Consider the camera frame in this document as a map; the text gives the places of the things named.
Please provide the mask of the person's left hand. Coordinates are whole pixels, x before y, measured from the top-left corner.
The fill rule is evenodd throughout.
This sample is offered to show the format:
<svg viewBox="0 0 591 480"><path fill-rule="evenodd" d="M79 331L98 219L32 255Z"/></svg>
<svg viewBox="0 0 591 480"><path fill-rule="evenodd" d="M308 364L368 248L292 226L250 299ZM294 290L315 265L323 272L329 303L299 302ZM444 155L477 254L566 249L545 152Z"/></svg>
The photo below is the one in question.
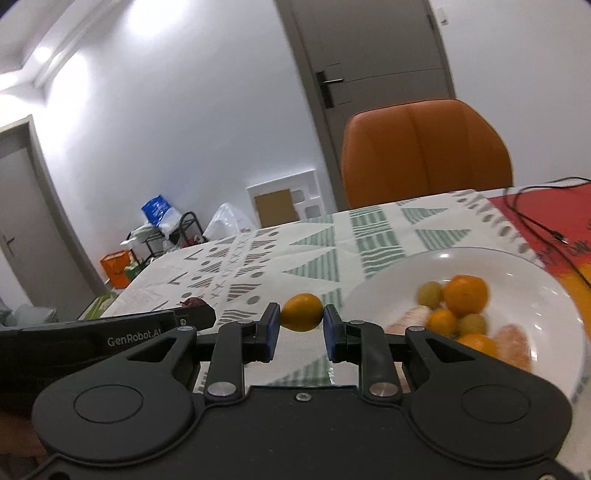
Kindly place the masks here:
<svg viewBox="0 0 591 480"><path fill-rule="evenodd" d="M46 450L38 439L30 420L1 413L0 441L2 454L21 457L46 455Z"/></svg>

